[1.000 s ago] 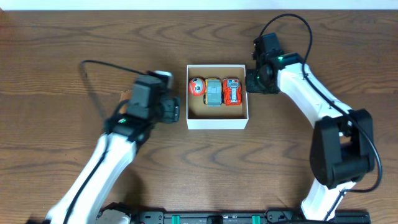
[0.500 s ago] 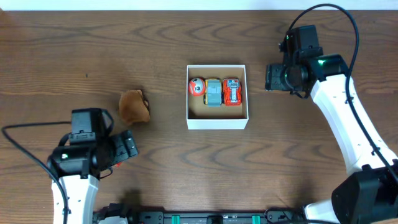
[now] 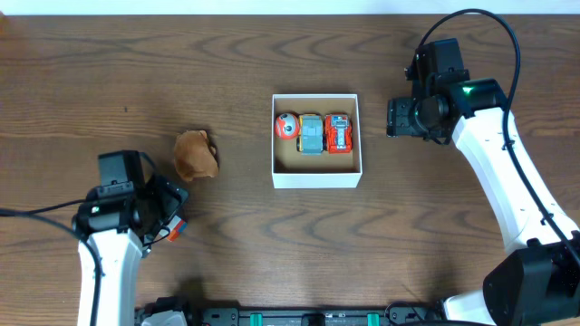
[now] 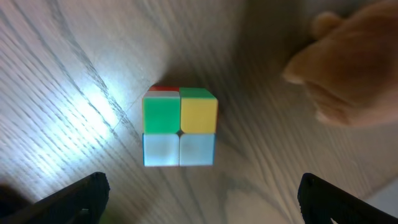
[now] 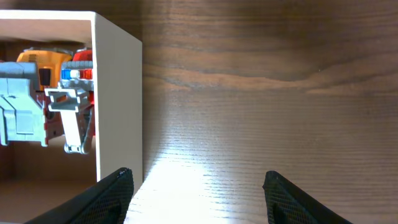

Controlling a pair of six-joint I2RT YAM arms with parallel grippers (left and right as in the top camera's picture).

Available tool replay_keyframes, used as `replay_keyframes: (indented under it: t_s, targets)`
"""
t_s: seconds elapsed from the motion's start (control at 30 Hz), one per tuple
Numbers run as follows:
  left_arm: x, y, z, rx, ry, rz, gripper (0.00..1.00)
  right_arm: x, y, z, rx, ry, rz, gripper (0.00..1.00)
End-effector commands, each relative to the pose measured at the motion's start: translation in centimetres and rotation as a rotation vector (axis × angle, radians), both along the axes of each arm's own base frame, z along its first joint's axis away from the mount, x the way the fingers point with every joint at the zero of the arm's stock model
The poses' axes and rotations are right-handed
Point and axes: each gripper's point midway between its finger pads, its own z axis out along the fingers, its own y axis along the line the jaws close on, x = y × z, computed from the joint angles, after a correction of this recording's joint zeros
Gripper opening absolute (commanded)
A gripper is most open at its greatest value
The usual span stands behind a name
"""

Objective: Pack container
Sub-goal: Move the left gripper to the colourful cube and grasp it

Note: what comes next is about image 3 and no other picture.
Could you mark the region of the red white toy ball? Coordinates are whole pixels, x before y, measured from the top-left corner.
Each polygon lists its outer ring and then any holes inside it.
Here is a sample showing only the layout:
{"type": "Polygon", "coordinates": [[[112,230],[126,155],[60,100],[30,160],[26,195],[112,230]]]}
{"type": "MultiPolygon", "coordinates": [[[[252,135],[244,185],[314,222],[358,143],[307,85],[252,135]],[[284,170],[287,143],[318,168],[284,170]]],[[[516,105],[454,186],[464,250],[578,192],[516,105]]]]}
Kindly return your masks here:
{"type": "Polygon", "coordinates": [[[300,131],[298,118],[293,113],[283,113],[275,119],[275,135],[282,140],[295,139],[300,131]]]}

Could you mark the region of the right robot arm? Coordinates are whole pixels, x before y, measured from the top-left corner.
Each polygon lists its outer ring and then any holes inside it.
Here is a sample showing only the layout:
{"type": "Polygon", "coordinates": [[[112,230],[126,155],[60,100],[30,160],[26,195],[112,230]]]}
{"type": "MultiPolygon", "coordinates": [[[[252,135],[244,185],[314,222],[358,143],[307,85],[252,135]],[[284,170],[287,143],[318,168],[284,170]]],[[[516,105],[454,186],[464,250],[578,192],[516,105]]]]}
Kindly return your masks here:
{"type": "Polygon", "coordinates": [[[476,173],[507,253],[481,289],[443,301],[444,318],[537,325],[578,317],[579,228],[527,154],[499,84],[470,78],[455,39],[419,46],[405,75],[412,95],[389,102],[387,135],[454,144],[476,173]]]}

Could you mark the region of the grey yellow toy truck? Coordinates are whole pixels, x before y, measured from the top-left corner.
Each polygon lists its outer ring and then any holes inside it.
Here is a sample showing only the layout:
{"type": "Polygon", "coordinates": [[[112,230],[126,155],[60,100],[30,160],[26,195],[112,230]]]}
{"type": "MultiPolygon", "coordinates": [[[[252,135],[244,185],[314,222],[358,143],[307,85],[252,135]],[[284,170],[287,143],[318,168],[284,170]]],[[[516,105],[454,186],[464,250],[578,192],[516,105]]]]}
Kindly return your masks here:
{"type": "Polygon", "coordinates": [[[320,115],[303,114],[298,117],[300,132],[297,149],[302,155],[321,155],[324,151],[324,123],[320,115]]]}

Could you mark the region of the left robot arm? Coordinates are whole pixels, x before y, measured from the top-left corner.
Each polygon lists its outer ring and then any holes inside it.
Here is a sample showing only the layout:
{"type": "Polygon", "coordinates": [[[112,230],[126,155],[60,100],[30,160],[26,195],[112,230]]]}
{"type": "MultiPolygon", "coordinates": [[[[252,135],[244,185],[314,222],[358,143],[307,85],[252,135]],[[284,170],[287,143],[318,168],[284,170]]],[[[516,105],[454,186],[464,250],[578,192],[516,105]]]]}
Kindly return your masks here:
{"type": "Polygon", "coordinates": [[[150,157],[122,150],[98,157],[101,183],[72,218],[79,236],[80,325],[190,325],[189,307],[175,297],[136,305],[142,259],[159,241],[175,241],[187,223],[179,210],[189,193],[158,173],[145,177],[150,157]]]}

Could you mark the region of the red toy fire truck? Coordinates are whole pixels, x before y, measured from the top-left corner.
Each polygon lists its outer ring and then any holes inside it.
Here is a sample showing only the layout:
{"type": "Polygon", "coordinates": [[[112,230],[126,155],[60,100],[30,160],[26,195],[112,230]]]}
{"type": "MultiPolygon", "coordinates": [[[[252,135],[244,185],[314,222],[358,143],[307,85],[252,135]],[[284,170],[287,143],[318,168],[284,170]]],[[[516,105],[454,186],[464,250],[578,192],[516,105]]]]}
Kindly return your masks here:
{"type": "Polygon", "coordinates": [[[329,114],[324,118],[326,150],[330,154],[346,154],[353,149],[352,124],[346,114],[329,114]]]}

